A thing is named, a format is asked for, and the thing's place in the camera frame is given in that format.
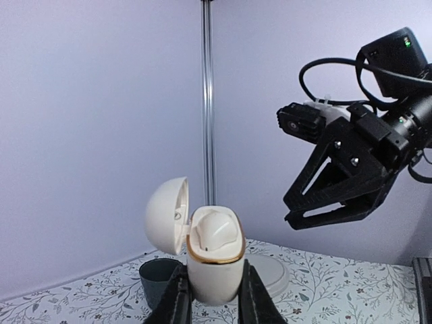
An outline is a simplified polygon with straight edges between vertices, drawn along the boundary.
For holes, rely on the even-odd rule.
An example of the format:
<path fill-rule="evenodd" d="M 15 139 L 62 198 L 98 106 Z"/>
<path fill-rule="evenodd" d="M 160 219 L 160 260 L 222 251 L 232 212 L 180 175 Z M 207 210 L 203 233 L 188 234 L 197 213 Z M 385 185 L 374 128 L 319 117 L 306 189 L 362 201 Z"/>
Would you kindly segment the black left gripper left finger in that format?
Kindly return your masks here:
<path fill-rule="evenodd" d="M 177 266 L 156 309 L 151 310 L 145 323 L 191 323 L 192 288 L 188 281 L 187 266 Z"/>

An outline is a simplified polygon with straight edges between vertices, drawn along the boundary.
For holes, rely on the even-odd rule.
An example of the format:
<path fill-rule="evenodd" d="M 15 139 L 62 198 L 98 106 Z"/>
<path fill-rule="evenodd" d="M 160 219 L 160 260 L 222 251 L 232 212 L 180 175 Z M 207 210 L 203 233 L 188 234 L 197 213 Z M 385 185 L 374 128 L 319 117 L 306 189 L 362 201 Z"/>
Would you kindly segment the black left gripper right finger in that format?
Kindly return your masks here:
<path fill-rule="evenodd" d="M 242 282 L 238 290 L 238 323 L 286 324 L 257 270 L 248 261 L 244 262 Z"/>

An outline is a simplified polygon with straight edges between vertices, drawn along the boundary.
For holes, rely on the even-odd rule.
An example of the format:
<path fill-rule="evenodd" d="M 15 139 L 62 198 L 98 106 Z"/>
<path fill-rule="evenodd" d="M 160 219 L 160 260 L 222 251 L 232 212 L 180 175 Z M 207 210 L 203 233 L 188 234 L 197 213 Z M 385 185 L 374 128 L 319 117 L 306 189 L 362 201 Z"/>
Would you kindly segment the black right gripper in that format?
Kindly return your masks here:
<path fill-rule="evenodd" d="M 331 122 L 283 201 L 295 230 L 361 221 L 382 205 L 399 173 L 420 183 L 414 166 L 431 148 L 431 95 L 406 99 L 381 117 L 349 106 L 350 122 Z"/>

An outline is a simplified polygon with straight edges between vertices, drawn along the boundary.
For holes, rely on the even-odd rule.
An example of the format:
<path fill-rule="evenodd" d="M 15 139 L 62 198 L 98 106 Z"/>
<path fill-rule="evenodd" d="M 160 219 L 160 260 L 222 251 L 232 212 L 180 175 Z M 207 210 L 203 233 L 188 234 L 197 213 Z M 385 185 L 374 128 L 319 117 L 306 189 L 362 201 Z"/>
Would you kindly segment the white earbud case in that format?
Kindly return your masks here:
<path fill-rule="evenodd" d="M 239 217 L 228 207 L 207 205 L 189 211 L 187 178 L 162 183 L 150 197 L 144 230 L 158 250 L 187 252 L 187 274 L 194 298 L 209 306 L 232 301 L 239 290 L 246 238 Z"/>

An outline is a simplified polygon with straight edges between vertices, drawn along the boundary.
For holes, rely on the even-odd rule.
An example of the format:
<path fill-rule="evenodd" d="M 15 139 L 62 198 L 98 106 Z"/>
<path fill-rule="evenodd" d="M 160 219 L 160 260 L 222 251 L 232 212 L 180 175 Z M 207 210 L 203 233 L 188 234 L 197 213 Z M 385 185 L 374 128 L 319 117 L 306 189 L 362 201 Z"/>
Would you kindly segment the white earbud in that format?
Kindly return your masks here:
<path fill-rule="evenodd" d="M 225 213 L 211 211 L 196 226 L 200 248 L 205 251 L 220 249 L 236 241 L 238 230 L 234 220 Z"/>

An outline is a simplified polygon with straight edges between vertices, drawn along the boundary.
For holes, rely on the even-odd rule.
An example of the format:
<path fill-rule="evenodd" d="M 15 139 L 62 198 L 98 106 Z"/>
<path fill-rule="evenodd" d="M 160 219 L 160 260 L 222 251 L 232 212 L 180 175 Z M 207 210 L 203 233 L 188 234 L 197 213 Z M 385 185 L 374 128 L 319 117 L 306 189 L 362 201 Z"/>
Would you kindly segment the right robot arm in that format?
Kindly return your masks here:
<path fill-rule="evenodd" d="M 385 200 L 398 174 L 415 172 L 431 147 L 431 64 L 409 28 L 363 46 L 355 59 L 334 57 L 357 75 L 374 74 L 381 98 L 363 101 L 311 97 L 277 111 L 280 128 L 314 144 L 285 194 L 286 221 L 295 230 L 359 221 Z"/>

